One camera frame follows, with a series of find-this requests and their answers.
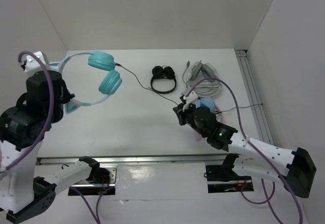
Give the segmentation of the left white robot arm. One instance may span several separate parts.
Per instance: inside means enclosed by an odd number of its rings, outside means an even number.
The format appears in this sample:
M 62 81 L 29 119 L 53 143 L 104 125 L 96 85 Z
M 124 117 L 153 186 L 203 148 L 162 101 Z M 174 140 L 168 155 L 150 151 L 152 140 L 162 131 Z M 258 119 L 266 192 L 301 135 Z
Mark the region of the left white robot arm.
M 87 156 L 48 176 L 34 176 L 44 134 L 63 118 L 63 105 L 73 98 L 61 73 L 48 73 L 49 77 L 44 72 L 29 77 L 27 92 L 1 115 L 1 210 L 11 223 L 44 213 L 75 183 L 100 178 L 99 162 Z

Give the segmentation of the teal cat-ear headphones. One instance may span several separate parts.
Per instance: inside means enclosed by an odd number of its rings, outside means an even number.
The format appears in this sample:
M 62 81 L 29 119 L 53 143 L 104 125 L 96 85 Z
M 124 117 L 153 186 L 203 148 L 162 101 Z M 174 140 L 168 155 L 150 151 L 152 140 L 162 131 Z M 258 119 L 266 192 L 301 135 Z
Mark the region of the teal cat-ear headphones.
M 70 114 L 80 107 L 90 107 L 92 105 L 97 105 L 105 100 L 107 100 L 110 96 L 112 96 L 120 87 L 122 84 L 122 78 L 120 76 L 120 73 L 115 70 L 117 66 L 120 66 L 120 64 L 116 63 L 114 61 L 114 57 L 110 54 L 107 54 L 102 51 L 90 51 L 90 52 L 78 52 L 73 55 L 69 55 L 65 57 L 60 62 L 51 62 L 50 68 L 54 69 L 55 71 L 58 71 L 62 74 L 65 65 L 75 56 L 78 55 L 88 55 L 88 62 L 87 64 L 90 67 L 103 70 L 108 72 L 108 74 L 104 77 L 102 82 L 99 85 L 99 92 L 103 94 L 104 96 L 100 98 L 99 100 L 87 103 L 82 102 L 77 99 L 71 99 L 68 103 L 65 104 L 65 112 L 66 114 Z

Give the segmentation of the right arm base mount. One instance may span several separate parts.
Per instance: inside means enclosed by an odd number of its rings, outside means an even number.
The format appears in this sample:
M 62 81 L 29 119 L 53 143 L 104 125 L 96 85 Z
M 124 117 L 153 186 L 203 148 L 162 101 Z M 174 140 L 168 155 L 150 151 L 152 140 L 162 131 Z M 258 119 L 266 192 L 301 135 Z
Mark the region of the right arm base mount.
M 238 176 L 222 165 L 206 165 L 204 177 L 209 194 L 240 192 L 242 187 L 244 191 L 254 191 L 250 176 Z

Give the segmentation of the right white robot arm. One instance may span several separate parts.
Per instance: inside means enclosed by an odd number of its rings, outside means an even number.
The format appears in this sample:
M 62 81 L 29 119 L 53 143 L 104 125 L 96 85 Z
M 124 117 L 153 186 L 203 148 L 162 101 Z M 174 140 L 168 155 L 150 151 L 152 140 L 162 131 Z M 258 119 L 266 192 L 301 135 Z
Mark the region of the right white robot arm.
M 245 137 L 236 128 L 217 121 L 207 107 L 187 108 L 183 104 L 173 108 L 179 124 L 189 125 L 215 149 L 228 156 L 223 162 L 222 175 L 226 179 L 253 176 L 281 184 L 300 198 L 308 198 L 316 173 L 316 166 L 303 148 L 295 150 L 277 147 Z

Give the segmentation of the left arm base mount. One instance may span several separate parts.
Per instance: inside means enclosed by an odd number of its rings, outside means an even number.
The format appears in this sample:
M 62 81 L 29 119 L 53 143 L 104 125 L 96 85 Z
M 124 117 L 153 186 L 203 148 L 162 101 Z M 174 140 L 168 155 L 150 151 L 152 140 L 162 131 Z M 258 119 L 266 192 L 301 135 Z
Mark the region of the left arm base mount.
M 117 166 L 114 165 L 102 165 L 100 176 L 97 180 L 89 182 L 82 180 L 72 185 L 84 196 L 99 196 L 104 193 L 104 196 L 115 195 L 116 192 L 116 180 L 117 180 Z

